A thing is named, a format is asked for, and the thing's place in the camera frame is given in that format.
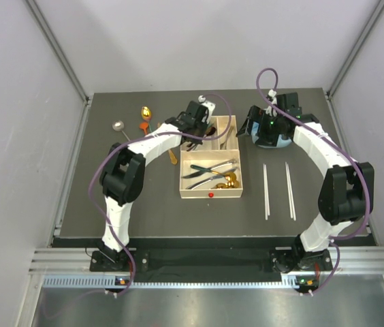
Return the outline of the cream divided utensil box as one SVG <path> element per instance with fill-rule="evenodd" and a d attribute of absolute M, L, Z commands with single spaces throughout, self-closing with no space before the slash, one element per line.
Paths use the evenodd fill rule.
<path fill-rule="evenodd" d="M 216 140 L 180 148 L 180 197 L 240 198 L 243 182 L 236 117 L 212 117 L 209 131 Z"/>

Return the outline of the teal silicone spoon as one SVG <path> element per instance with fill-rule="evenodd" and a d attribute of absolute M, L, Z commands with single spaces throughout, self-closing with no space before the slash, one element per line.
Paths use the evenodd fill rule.
<path fill-rule="evenodd" d="M 215 133 L 216 133 L 216 127 L 209 127 L 207 130 L 206 130 L 206 133 L 205 133 L 205 138 L 207 137 L 210 137 L 210 136 L 213 136 Z"/>

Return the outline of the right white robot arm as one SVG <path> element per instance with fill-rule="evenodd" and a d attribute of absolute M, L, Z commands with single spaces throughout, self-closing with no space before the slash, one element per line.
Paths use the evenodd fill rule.
<path fill-rule="evenodd" d="M 298 234 L 289 255 L 276 258 L 276 267 L 289 272 L 306 270 L 325 254 L 332 239 L 365 213 L 373 210 L 374 168 L 359 163 L 336 145 L 313 114 L 303 114 L 297 93 L 266 95 L 267 108 L 251 106 L 237 136 L 253 144 L 277 149 L 295 144 L 313 161 L 323 176 L 318 197 L 319 213 Z"/>

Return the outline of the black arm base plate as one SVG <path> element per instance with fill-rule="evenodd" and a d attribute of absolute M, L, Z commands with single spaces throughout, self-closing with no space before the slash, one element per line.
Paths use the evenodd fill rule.
<path fill-rule="evenodd" d="M 138 275 L 187 273 L 289 273 L 291 271 L 330 271 L 329 251 L 304 258 L 297 263 L 291 250 L 264 247 L 202 247 L 130 249 L 110 255 L 106 250 L 94 251 L 92 272 L 136 272 Z"/>

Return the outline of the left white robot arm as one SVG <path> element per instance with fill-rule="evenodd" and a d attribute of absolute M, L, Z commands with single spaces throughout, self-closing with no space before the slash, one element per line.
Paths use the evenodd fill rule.
<path fill-rule="evenodd" d="M 111 147 L 113 156 L 99 177 L 108 218 L 99 250 L 112 269 L 121 270 L 128 264 L 129 255 L 124 246 L 129 242 L 131 207 L 142 192 L 146 166 L 185 142 L 201 144 L 215 108 L 214 103 L 201 96 L 147 136 L 127 146 Z"/>

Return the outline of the silver round ladle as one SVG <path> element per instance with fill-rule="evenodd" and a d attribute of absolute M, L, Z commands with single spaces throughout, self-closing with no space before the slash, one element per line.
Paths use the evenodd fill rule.
<path fill-rule="evenodd" d="M 121 120 L 113 122 L 112 128 L 116 132 L 121 132 L 124 135 L 124 137 L 127 139 L 127 141 L 130 141 L 130 137 L 125 132 L 125 125 Z"/>

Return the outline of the ornate gold spoon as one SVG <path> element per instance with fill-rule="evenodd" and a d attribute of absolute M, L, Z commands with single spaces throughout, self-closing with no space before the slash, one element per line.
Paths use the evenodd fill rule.
<path fill-rule="evenodd" d="M 237 184 L 235 182 L 227 182 L 227 183 L 217 183 L 212 189 L 233 189 L 236 188 Z"/>

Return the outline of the plain gold spoon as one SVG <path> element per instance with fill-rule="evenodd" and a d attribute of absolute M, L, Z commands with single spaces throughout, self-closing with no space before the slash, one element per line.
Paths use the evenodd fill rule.
<path fill-rule="evenodd" d="M 229 172 L 225 175 L 225 179 L 227 180 L 226 186 L 227 188 L 239 188 L 240 182 L 237 179 L 237 176 L 233 172 Z"/>

